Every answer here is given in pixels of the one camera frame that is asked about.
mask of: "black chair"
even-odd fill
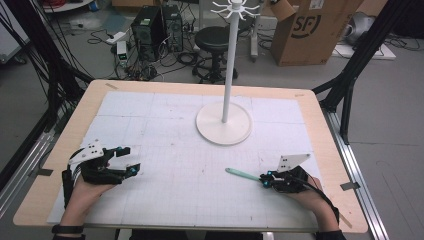
[[[225,76],[221,73],[226,71],[221,67],[221,63],[226,64],[224,54],[228,51],[229,28],[228,27],[206,27],[201,29],[194,37],[196,45],[206,52],[211,53],[211,57],[204,58],[196,63],[192,70],[193,75],[200,77],[199,83],[209,81],[215,83],[225,81]],[[205,66],[206,61],[212,60],[211,66]],[[238,77],[236,69],[233,71],[233,79]]]

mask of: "person's left hand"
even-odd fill
[[[115,185],[94,185],[84,181],[82,176],[76,180],[71,199],[60,221],[61,226],[82,226],[90,208],[100,196]],[[60,236],[78,237],[80,234],[58,234]]]

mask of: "hand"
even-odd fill
[[[60,221],[61,226],[82,226],[90,208],[100,196],[115,185],[94,185],[84,181],[79,176],[68,206]],[[57,234],[58,236],[79,237],[81,234]]]
[[[321,182],[318,178],[309,176],[308,183],[322,191]],[[311,210],[315,214],[320,232],[340,230],[336,216],[330,205],[314,190],[290,193],[287,196],[296,199],[304,208]]]

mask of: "stool seat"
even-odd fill
[[[197,32],[194,37],[196,45],[210,53],[224,53],[228,51],[229,29],[225,27],[207,27]]]

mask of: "table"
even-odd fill
[[[46,219],[61,187],[61,171],[72,153],[79,149],[103,97],[108,91],[223,95],[223,86],[153,82],[96,80],[87,89],[72,115],[44,168],[53,169],[49,177],[38,176],[18,209],[14,223],[20,226],[48,226]],[[343,163],[314,93],[310,90],[233,86],[232,95],[293,99],[299,103],[314,154],[326,184],[327,196],[342,214],[344,232],[365,232],[367,223],[353,190],[340,185],[349,182]]]

